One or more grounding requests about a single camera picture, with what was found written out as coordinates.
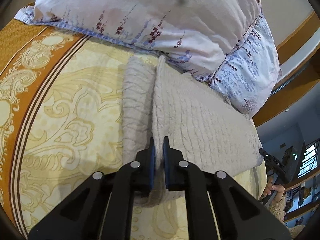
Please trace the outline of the right hand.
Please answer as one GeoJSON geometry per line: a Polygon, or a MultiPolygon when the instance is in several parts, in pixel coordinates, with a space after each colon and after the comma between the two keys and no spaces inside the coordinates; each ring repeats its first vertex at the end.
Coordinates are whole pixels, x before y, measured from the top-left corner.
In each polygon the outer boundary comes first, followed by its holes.
{"type": "Polygon", "coordinates": [[[269,196],[272,193],[276,193],[274,199],[272,200],[273,203],[278,203],[282,200],[283,195],[285,192],[285,187],[283,187],[282,185],[276,185],[273,183],[273,178],[270,177],[268,179],[268,182],[266,184],[266,187],[263,191],[263,197],[269,196]]]}

